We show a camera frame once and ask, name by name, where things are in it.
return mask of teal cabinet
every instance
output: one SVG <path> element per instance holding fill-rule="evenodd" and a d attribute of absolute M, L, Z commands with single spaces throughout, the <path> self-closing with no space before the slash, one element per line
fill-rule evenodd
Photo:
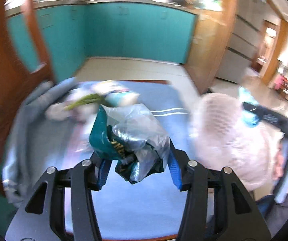
<path fill-rule="evenodd" d="M 122 56 L 122 3 L 86 6 L 87 56 Z"/>
<path fill-rule="evenodd" d="M 87 56 L 185 63 L 195 15 L 140 3 L 87 5 Z"/>
<path fill-rule="evenodd" d="M 39 63 L 38 56 L 28 33 L 23 15 L 19 14 L 9 18 L 7 28 L 13 47 L 19 58 L 29 71 L 35 71 Z"/>
<path fill-rule="evenodd" d="M 85 8 L 57 6 L 36 11 L 39 28 L 48 48 L 55 78 L 70 78 L 85 61 Z M 38 56 L 22 15 L 8 19 L 13 45 L 29 71 L 38 68 Z"/>
<path fill-rule="evenodd" d="M 86 57 L 84 7 L 69 5 L 45 8 L 38 10 L 37 15 L 56 80 L 60 82 L 71 77 Z"/>
<path fill-rule="evenodd" d="M 58 82 L 74 75 L 86 57 L 117 56 L 185 63 L 196 16 L 163 6 L 106 2 L 36 11 Z M 23 16 L 8 19 L 18 56 L 29 71 L 38 55 Z"/>

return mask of black gripper frame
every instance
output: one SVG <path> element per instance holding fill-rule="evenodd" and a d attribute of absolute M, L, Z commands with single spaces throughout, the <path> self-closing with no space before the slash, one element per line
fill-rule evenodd
<path fill-rule="evenodd" d="M 230 168 L 206 169 L 190 162 L 184 151 L 171 142 L 171 153 L 181 178 L 180 191 L 188 191 L 176 241 L 267 241 L 270 232 L 256 203 Z M 111 161 L 93 153 L 89 164 L 41 176 L 14 216 L 7 241 L 101 241 L 91 191 L 99 191 L 107 178 Z M 64 224 L 64 190 L 71 188 L 73 236 Z M 214 188 L 212 234 L 205 236 L 208 188 Z"/>

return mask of doorway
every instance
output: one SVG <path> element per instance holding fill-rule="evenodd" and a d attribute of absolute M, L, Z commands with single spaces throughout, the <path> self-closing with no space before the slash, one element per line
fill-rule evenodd
<path fill-rule="evenodd" d="M 251 68 L 260 73 L 263 65 L 268 61 L 276 37 L 277 26 L 268 21 L 264 21 L 261 30 L 261 40 L 257 52 L 253 58 Z"/>

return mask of blue gripper pad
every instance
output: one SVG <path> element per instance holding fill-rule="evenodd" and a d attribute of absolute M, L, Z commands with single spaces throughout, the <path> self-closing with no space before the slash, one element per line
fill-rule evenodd
<path fill-rule="evenodd" d="M 102 189 L 103 185 L 106 184 L 108 172 L 111 168 L 111 160 L 104 159 L 98 170 L 98 180 L 97 185 L 99 189 Z"/>
<path fill-rule="evenodd" d="M 167 165 L 168 165 L 168 168 L 170 169 L 170 173 L 171 173 L 171 177 L 172 177 L 174 185 L 177 187 L 177 189 L 181 190 L 183 186 L 181 170 L 171 150 L 170 150 L 170 155 L 168 157 Z"/>
<path fill-rule="evenodd" d="M 253 98 L 251 92 L 245 89 L 244 87 L 240 87 L 238 89 L 238 99 L 240 100 L 241 103 L 247 102 L 255 106 L 259 105 L 259 103 Z M 242 118 L 244 123 L 249 128 L 256 127 L 260 122 L 260 118 L 257 115 L 250 113 L 247 110 L 243 110 Z"/>

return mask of metal screw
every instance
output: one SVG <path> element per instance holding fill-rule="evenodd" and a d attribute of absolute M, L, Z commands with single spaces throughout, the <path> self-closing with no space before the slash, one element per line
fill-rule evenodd
<path fill-rule="evenodd" d="M 92 162 L 89 159 L 85 159 L 82 161 L 82 166 L 83 167 L 88 167 L 92 164 Z"/>
<path fill-rule="evenodd" d="M 225 167 L 223 170 L 226 174 L 231 174 L 233 172 L 233 170 L 229 167 Z"/>
<path fill-rule="evenodd" d="M 55 167 L 49 167 L 49 168 L 47 169 L 47 173 L 48 173 L 48 174 L 53 174 L 55 171 L 56 171 L 56 168 L 55 168 Z"/>
<path fill-rule="evenodd" d="M 188 161 L 188 165 L 190 167 L 196 167 L 197 166 L 197 161 L 192 159 L 192 160 Z"/>

